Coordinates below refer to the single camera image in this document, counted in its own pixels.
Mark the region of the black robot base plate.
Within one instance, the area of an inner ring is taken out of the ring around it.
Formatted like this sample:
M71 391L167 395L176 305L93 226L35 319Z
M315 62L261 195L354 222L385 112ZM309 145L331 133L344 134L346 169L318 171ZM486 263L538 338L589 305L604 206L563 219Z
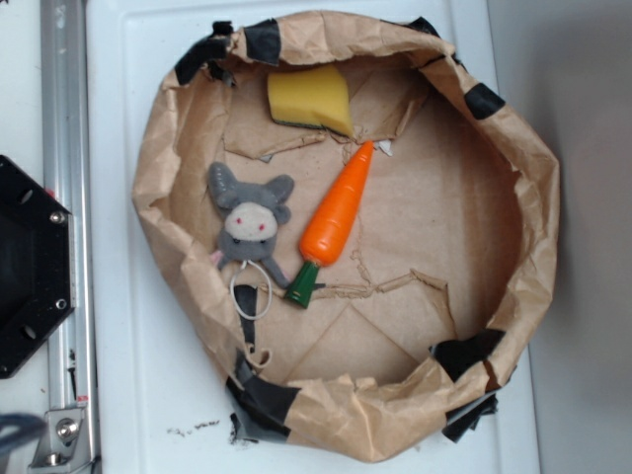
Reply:
M1 377L14 376L74 309L71 213L1 157Z

